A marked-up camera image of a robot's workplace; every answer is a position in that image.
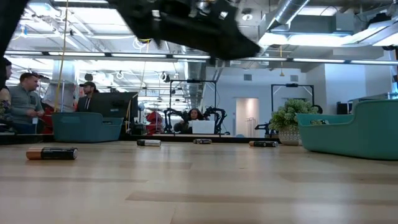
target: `battery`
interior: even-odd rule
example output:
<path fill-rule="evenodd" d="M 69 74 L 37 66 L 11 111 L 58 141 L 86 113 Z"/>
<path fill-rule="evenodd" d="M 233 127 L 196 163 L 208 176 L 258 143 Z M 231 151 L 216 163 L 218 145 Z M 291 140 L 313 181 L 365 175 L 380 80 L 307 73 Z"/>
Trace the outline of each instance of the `battery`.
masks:
<path fill-rule="evenodd" d="M 77 154 L 76 147 L 32 147 L 26 151 L 26 158 L 29 160 L 74 160 Z"/>
<path fill-rule="evenodd" d="M 194 139 L 193 143 L 194 144 L 211 144 L 212 141 L 211 141 L 211 139 Z"/>
<path fill-rule="evenodd" d="M 252 147 L 278 147 L 278 142 L 274 141 L 251 141 L 249 145 Z"/>
<path fill-rule="evenodd" d="M 138 146 L 160 146 L 161 144 L 162 141 L 160 140 L 145 140 L 145 139 L 137 140 Z"/>

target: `black monitor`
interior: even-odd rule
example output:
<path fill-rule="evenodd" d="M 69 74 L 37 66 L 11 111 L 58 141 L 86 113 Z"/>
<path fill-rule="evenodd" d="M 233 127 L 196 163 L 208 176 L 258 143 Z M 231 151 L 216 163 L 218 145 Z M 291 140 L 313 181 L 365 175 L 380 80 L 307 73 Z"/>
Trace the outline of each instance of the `black monitor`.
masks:
<path fill-rule="evenodd" d="M 100 113 L 104 118 L 125 118 L 130 105 L 130 118 L 138 116 L 138 96 L 136 92 L 95 93 L 90 101 L 90 111 Z"/>

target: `teal plastic bin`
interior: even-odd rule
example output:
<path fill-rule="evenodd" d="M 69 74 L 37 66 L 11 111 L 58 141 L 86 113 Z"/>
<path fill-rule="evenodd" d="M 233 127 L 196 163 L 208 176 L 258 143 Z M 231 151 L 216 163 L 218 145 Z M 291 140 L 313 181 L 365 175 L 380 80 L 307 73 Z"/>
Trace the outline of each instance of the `teal plastic bin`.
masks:
<path fill-rule="evenodd" d="M 54 139 L 61 142 L 117 141 L 123 118 L 103 118 L 99 113 L 53 113 Z"/>
<path fill-rule="evenodd" d="M 303 147 L 364 159 L 398 160 L 398 101 L 371 100 L 353 115 L 297 114 Z M 329 124 L 312 125 L 313 120 Z"/>

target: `laptop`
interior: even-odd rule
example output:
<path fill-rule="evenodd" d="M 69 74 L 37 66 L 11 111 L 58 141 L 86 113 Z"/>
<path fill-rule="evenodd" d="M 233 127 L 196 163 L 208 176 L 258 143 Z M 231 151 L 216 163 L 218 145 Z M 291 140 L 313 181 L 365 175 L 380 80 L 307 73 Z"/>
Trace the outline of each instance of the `laptop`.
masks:
<path fill-rule="evenodd" d="M 214 121 L 190 121 L 192 134 L 214 134 Z"/>

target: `wall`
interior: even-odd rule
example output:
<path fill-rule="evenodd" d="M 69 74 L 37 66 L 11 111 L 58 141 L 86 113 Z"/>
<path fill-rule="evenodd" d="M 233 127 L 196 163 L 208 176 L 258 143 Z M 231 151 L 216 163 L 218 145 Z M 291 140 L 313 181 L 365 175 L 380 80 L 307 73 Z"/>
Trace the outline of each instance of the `wall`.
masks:
<path fill-rule="evenodd" d="M 252 74 L 252 81 L 243 81 L 243 74 Z M 234 132 L 236 120 L 236 98 L 259 99 L 259 124 L 268 123 L 271 118 L 271 84 L 291 83 L 289 75 L 299 75 L 299 84 L 306 83 L 305 74 L 299 69 L 284 69 L 284 77 L 280 76 L 280 69 L 269 71 L 268 69 L 243 70 L 241 68 L 225 68 L 217 83 L 217 107 L 224 109 L 228 116 L 225 118 L 222 132 Z M 203 105 L 214 106 L 214 91 L 206 87 L 203 94 Z M 274 109 L 282 105 L 284 98 L 307 98 L 311 96 L 303 88 L 282 87 L 274 97 Z"/>
<path fill-rule="evenodd" d="M 231 134 L 243 134 L 249 136 L 247 118 L 254 118 L 259 121 L 259 100 L 256 98 L 237 98 L 236 99 L 236 132 L 232 130 Z"/>
<path fill-rule="evenodd" d="M 390 60 L 390 52 L 378 60 Z M 391 67 L 383 65 L 319 65 L 307 72 L 315 86 L 315 104 L 325 114 L 336 113 L 336 103 L 392 91 Z"/>
<path fill-rule="evenodd" d="M 325 65 L 325 114 L 336 114 L 336 103 L 366 96 L 364 65 Z"/>
<path fill-rule="evenodd" d="M 326 76 L 325 65 L 319 65 L 307 72 L 307 83 L 314 85 L 315 104 L 326 108 Z"/>
<path fill-rule="evenodd" d="M 390 54 L 393 54 L 393 52 L 385 51 L 384 56 L 378 60 L 395 60 L 394 57 L 390 58 Z M 374 96 L 392 91 L 391 66 L 367 65 L 365 69 L 366 96 Z"/>

